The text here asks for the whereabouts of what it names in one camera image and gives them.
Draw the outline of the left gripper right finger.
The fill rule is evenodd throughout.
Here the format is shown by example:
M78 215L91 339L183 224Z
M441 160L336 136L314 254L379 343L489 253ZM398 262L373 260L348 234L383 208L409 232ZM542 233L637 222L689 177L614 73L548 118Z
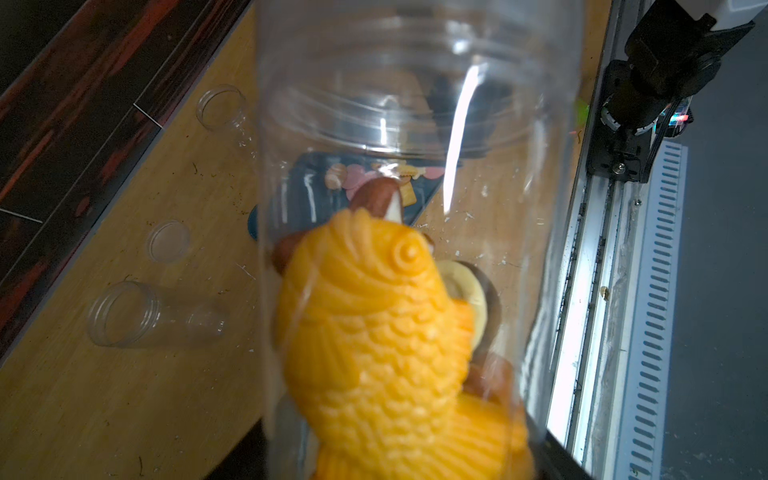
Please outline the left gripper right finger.
M536 480L591 480L587 471L559 443L548 429L527 420L528 446Z

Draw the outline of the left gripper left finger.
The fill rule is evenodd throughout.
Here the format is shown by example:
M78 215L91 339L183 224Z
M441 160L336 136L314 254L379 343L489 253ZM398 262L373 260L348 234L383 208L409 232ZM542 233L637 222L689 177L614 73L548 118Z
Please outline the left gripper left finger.
M205 480L265 480L267 439L259 420Z

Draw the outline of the clear jar with cookies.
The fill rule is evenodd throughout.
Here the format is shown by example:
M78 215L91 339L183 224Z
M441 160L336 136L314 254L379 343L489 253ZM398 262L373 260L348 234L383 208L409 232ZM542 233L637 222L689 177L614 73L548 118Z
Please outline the clear jar with cookies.
M244 159L256 158L250 104L237 87L222 84L206 91L198 100L196 118L224 146Z

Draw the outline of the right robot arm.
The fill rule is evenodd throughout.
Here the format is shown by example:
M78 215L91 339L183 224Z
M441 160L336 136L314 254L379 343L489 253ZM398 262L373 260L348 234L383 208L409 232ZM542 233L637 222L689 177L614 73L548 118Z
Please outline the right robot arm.
M643 134L669 105L691 97L755 26L765 1L655 1L625 44L629 78L601 116L613 131Z

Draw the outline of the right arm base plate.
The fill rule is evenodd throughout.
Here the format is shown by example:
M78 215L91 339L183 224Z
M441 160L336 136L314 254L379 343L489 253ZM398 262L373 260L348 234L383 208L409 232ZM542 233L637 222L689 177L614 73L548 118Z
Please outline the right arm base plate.
M661 142L680 135L693 122L691 101L691 97L667 101L643 91L629 62L611 61L599 90L587 172L623 182L648 182Z

